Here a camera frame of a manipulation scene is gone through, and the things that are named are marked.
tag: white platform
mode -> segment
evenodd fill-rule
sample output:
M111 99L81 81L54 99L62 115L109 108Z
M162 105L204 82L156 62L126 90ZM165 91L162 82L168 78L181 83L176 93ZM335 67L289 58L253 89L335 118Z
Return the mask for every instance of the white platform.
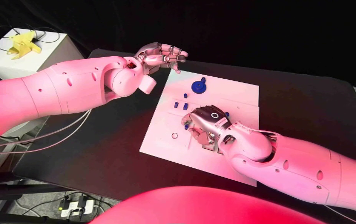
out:
M192 83L207 78L207 92L195 94ZM221 79L182 71L171 71L162 98L152 118L140 152L162 159L178 162L225 178L257 186L257 181L241 175L231 168L218 148L204 148L194 139L191 132L181 124L182 117L197 107L215 105L231 114L231 121L238 120L247 126L258 129L260 87L243 82Z
M31 30L16 28L19 33L26 33ZM37 31L38 36L44 35L44 31ZM16 35L12 29L5 37ZM55 41L58 39L57 32L48 32L41 38L42 41ZM31 51L22 58L12 60L15 54L8 54L6 51L0 50L0 79L11 79L24 76L29 76L45 68L51 67L55 63L84 59L70 36L65 33L60 34L60 40L54 43L37 42L42 52L37 53ZM0 39L0 48L9 50L13 46L13 41L9 38Z

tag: pink robot arm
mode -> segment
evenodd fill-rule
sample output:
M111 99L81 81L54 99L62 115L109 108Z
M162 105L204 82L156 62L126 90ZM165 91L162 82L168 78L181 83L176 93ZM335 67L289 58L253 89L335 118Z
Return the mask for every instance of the pink robot arm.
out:
M182 124L199 143L218 142L237 172L297 199L356 210L356 161L318 144L231 123L215 106L197 108Z
M84 112L137 89L149 94L156 86L148 75L159 67L178 73L188 53L175 46L150 43L135 57L67 61L37 74L0 81L0 135L16 125L48 115Z

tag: yellow object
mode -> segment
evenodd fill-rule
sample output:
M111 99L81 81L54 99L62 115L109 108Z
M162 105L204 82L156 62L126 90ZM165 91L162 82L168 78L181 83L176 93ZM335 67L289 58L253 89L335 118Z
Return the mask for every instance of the yellow object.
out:
M12 60L24 57L32 50L41 53L41 47L32 42L34 37L35 31L9 36L13 41L13 47L9 49L8 54L18 54Z

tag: black background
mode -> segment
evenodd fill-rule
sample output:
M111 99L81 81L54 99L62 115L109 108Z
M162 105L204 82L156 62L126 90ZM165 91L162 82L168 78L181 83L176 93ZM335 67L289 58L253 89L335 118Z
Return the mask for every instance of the black background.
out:
M195 61L332 76L355 85L354 1L0 0L0 25L55 28L86 56L97 48L135 53L159 41Z

